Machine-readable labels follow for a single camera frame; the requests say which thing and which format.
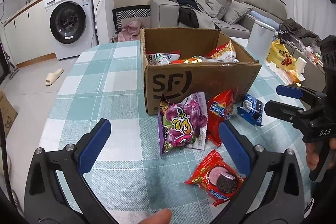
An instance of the white cabinet door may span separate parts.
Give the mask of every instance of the white cabinet door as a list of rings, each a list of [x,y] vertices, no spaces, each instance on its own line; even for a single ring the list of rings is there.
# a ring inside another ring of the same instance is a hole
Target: white cabinet door
[[[16,23],[15,20],[9,22],[5,27],[5,33],[7,38],[8,47],[10,49],[11,58],[15,64],[18,64],[19,53],[17,52],[17,35],[16,35]]]
[[[18,64],[34,59],[38,57],[38,54],[35,47],[33,30],[31,29],[28,12],[24,11],[14,20],[16,26],[16,43],[14,44],[15,54],[13,54],[12,48],[10,48],[10,51],[15,56],[14,60]]]
[[[50,18],[44,8],[44,1],[41,1],[28,9],[31,30],[37,49],[38,56],[55,52],[51,38]]]

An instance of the human hand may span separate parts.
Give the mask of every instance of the human hand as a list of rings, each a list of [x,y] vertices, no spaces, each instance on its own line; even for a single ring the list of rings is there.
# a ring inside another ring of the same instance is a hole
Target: human hand
[[[336,149],[336,138],[332,138],[329,141],[330,149],[335,150]],[[314,143],[306,143],[306,161],[307,166],[310,170],[315,170],[317,167],[317,164],[320,161],[319,155],[317,155],[314,150],[316,148],[316,145]],[[336,154],[334,155],[334,158],[331,160],[328,169],[334,167],[336,165]]]
[[[172,212],[169,209],[162,209],[151,217],[145,218],[139,224],[169,224]]]

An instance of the blue snack package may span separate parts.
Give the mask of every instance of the blue snack package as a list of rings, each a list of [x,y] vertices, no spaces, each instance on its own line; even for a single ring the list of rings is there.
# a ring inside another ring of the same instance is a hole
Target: blue snack package
[[[237,107],[238,114],[254,126],[262,126],[264,104],[252,95],[246,94],[241,106]]]

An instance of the blue gripper pad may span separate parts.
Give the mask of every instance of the blue gripper pad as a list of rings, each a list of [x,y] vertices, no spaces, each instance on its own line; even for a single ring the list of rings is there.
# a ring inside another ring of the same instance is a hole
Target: blue gripper pad
[[[103,149],[106,141],[111,135],[111,123],[105,120],[97,129],[95,135],[91,138],[78,158],[78,173],[83,175],[89,173],[93,164]]]
[[[239,173],[248,176],[251,173],[251,159],[244,147],[234,136],[229,127],[221,122],[219,125],[219,137],[228,151]]]
[[[290,86],[285,86],[285,85],[277,86],[276,91],[278,95],[295,98],[295,99],[300,99],[303,96],[302,90],[298,88],[291,88]]]

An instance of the checkered tablecloth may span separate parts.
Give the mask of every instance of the checkered tablecloth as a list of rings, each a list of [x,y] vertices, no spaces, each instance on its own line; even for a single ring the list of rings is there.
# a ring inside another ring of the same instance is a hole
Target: checkered tablecloth
[[[172,150],[160,159],[157,117],[146,114],[142,77],[139,41],[104,44],[83,52],[58,92],[40,146],[46,151],[62,149],[106,118],[111,122],[111,136],[84,177],[111,215],[120,223],[133,224],[162,208],[171,208],[171,223],[209,224],[225,204],[214,207],[214,200],[197,185],[183,182],[214,145],[207,141],[204,151]],[[278,96],[275,88],[279,84],[282,81],[263,65],[249,93],[263,103],[276,100],[302,106],[298,100]],[[254,145],[274,152],[292,148],[303,176],[306,201],[310,199],[300,131],[265,114],[262,127],[252,126],[237,115],[231,122]],[[234,167],[224,147],[216,150]],[[70,205],[79,210],[62,173],[58,175]],[[262,200],[266,181],[252,208]]]

